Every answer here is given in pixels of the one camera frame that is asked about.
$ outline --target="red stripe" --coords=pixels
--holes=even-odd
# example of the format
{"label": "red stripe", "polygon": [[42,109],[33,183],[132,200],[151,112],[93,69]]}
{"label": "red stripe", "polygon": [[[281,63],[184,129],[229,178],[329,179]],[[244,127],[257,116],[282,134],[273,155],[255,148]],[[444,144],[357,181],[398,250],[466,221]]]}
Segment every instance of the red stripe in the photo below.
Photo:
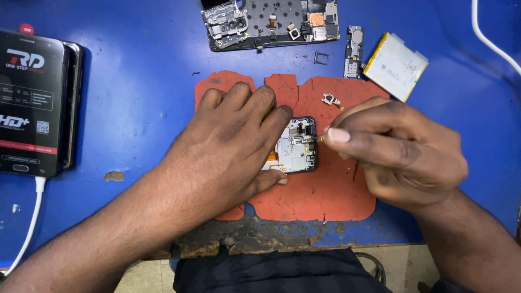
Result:
{"label": "red stripe", "polygon": [[7,141],[7,140],[0,140],[0,147],[8,148],[8,149],[24,150],[24,151],[30,151],[30,152],[37,152],[37,153],[44,153],[44,154],[51,154],[51,155],[58,154],[58,149],[56,149],[56,148],[49,148],[47,146],[13,142],[13,141]]}

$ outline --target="blue table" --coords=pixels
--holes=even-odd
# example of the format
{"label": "blue table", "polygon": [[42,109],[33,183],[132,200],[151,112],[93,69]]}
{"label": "blue table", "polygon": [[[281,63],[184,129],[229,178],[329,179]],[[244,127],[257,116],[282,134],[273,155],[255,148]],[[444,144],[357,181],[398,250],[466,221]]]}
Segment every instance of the blue table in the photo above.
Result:
{"label": "blue table", "polygon": [[[257,86],[273,73],[296,74],[300,84],[314,76],[341,77],[348,25],[365,28],[365,59],[386,31],[429,59],[408,104],[462,134],[470,166],[463,190],[514,233],[521,201],[521,78],[475,37],[470,1],[339,0],[338,9],[342,38],[336,42],[212,53],[196,0],[3,0],[0,27],[30,23],[36,34],[88,49],[79,165],[47,183],[28,252],[158,164],[190,120],[201,79],[224,69],[253,77]],[[520,9],[520,0],[481,0],[479,11],[483,33],[519,63]],[[316,50],[330,55],[328,66],[300,57]],[[105,182],[109,171],[124,172],[125,180]],[[35,196],[33,178],[0,175],[0,267],[10,266],[25,239]],[[381,202],[367,220],[336,228],[328,222],[325,231],[310,233],[322,233],[324,246],[422,241],[410,215]]]}

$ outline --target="tile floor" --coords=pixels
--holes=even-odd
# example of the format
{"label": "tile floor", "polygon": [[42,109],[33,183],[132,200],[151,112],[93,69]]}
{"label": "tile floor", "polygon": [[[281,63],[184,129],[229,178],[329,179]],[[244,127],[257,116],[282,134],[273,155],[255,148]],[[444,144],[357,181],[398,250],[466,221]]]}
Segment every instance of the tile floor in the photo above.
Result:
{"label": "tile floor", "polygon": [[[387,287],[394,293],[417,293],[419,281],[428,286],[439,279],[434,261],[426,245],[392,246],[354,249],[376,257],[386,270]],[[361,259],[372,272],[372,261]],[[140,262],[129,268],[116,293],[172,293],[173,272],[167,260]]]}

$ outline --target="sim card tray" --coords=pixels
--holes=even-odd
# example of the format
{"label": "sim card tray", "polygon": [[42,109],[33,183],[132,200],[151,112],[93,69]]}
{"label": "sim card tray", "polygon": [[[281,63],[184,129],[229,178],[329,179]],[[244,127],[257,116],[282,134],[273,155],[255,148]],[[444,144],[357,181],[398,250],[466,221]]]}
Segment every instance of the sim card tray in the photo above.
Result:
{"label": "sim card tray", "polygon": [[[322,55],[322,56],[326,56],[326,57],[327,57],[327,60],[326,60],[325,63],[324,63],[324,62],[321,62],[321,61],[318,60],[318,56],[319,56],[319,55]],[[317,51],[317,53],[315,53],[315,62],[314,62],[314,63],[315,63],[315,64],[327,65],[327,64],[329,63],[329,54],[321,53],[321,52]]]}

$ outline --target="qr code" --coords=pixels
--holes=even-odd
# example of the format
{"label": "qr code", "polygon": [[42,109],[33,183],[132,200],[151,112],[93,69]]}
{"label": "qr code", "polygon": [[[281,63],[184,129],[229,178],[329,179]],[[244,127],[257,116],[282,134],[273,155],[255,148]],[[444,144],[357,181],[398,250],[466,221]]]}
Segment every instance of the qr code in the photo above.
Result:
{"label": "qr code", "polygon": [[49,133],[49,122],[38,121],[36,123],[36,132]]}

